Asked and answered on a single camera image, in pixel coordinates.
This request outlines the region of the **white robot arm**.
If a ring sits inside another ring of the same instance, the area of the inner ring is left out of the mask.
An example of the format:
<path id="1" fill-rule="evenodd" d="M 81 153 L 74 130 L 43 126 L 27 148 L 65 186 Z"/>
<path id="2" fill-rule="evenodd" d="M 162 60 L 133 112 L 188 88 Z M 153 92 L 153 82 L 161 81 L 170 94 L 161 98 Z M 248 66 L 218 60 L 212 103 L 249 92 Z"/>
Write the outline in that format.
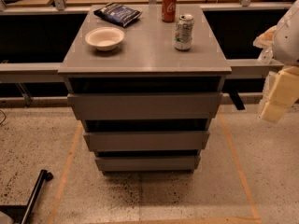
<path id="1" fill-rule="evenodd" d="M 259 64 L 268 65 L 272 60 L 284 64 L 279 72 L 269 74 L 260 102 L 260 118 L 277 122 L 299 99 L 299 0 L 277 25 L 257 36 L 253 46 L 262 49 Z"/>

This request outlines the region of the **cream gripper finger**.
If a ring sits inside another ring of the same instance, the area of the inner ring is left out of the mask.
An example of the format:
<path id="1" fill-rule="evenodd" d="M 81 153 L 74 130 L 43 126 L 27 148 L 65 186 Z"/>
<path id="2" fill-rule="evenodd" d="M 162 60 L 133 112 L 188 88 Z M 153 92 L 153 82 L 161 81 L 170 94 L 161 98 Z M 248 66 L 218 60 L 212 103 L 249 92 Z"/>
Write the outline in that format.
<path id="1" fill-rule="evenodd" d="M 259 117 L 270 122 L 278 122 L 298 99 L 298 66 L 287 66 L 277 73 L 270 72 L 263 85 Z"/>

